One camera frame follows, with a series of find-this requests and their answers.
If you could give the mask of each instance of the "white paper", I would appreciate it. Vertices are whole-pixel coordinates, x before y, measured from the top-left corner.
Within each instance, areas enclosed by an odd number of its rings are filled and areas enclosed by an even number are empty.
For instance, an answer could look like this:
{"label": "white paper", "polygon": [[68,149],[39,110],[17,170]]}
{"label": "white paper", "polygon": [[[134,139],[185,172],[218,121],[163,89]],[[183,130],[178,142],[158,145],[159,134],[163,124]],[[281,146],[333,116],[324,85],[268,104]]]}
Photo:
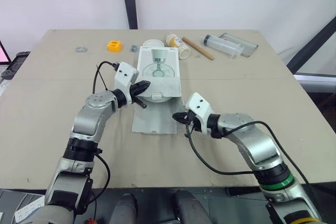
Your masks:
{"label": "white paper", "polygon": [[45,196],[42,196],[38,198],[37,200],[34,200],[32,203],[28,204],[27,206],[17,210],[14,213],[15,221],[18,223],[20,221],[23,221],[26,219],[33,211],[36,209],[44,206],[44,198]]}

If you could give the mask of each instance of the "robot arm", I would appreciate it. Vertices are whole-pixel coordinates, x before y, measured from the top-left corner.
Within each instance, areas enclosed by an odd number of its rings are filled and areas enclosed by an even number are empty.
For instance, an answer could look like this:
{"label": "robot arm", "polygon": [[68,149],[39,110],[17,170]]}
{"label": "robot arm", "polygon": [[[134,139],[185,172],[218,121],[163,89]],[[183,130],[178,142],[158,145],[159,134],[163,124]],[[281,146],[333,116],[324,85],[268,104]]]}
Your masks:
{"label": "robot arm", "polygon": [[184,117],[180,113],[173,117],[180,122],[193,124],[195,131],[213,138],[226,137],[237,145],[269,201],[266,207],[273,223],[313,223],[321,219],[268,134],[253,124],[226,135],[230,130],[252,122],[251,117],[241,113],[215,114],[210,104],[198,93],[189,98],[186,108],[189,111],[184,113]]}
{"label": "robot arm", "polygon": [[24,224],[72,224],[76,214],[86,212],[93,180],[90,178],[95,155],[106,121],[122,106],[133,102],[145,108],[136,98],[149,81],[134,84],[138,71],[122,62],[114,78],[114,90],[92,94],[86,99],[73,123],[63,157],[46,191],[45,206],[25,220]]}

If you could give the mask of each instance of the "beige table surface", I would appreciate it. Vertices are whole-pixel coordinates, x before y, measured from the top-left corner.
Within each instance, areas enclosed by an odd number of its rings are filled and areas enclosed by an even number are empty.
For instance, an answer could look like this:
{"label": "beige table surface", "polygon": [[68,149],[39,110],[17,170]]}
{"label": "beige table surface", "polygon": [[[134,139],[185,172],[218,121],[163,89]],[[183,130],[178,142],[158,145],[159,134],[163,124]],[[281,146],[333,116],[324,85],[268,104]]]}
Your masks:
{"label": "beige table surface", "polygon": [[[90,95],[96,64],[108,60],[136,66],[138,53],[130,52],[131,45],[163,39],[167,32],[48,31],[0,97],[0,188],[46,188],[68,142],[73,120]],[[174,32],[198,42],[201,35],[219,36],[224,31]],[[207,48],[214,61],[191,49],[189,58],[180,60],[183,100],[197,91],[217,113],[243,112],[267,122],[311,182],[335,181],[336,136],[319,110],[260,32],[227,32],[259,44],[259,48],[250,58],[238,59]],[[106,50],[110,40],[122,41],[120,53]],[[77,46],[88,51],[76,53]],[[101,73],[113,88],[111,68],[104,66]],[[96,91],[103,91],[100,80]],[[257,185],[253,175],[220,176],[208,170],[191,150],[182,126],[177,135],[131,132],[133,111],[131,106],[115,114],[99,144],[112,172],[109,187]],[[248,169],[229,140],[214,140],[200,133],[194,133],[193,139],[217,169]],[[106,177],[97,161],[93,186],[102,187]]]}

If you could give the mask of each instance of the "yellow part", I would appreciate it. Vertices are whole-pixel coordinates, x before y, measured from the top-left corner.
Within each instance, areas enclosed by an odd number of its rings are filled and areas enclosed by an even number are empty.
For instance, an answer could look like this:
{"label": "yellow part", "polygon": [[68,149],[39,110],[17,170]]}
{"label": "yellow part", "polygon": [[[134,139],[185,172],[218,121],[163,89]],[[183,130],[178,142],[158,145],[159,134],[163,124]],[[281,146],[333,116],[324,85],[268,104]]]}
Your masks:
{"label": "yellow part", "polygon": [[107,50],[109,50],[110,52],[120,52],[121,41],[111,40],[107,45]]}
{"label": "yellow part", "polygon": [[302,223],[307,223],[307,222],[320,222],[320,220],[315,219],[315,218],[301,218],[301,219],[291,222],[290,224],[302,224]]}

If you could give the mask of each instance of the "white backdrop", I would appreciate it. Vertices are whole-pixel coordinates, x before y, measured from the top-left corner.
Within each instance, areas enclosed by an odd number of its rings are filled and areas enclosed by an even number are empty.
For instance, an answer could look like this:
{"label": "white backdrop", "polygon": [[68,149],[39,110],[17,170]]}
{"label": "white backdrop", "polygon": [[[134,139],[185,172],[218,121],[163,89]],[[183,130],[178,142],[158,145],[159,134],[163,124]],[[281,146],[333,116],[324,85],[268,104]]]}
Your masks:
{"label": "white backdrop", "polygon": [[136,0],[136,6],[139,29],[260,30],[285,63],[336,15],[336,0]]}
{"label": "white backdrop", "polygon": [[124,0],[0,0],[0,40],[12,59],[54,28],[128,29]]}

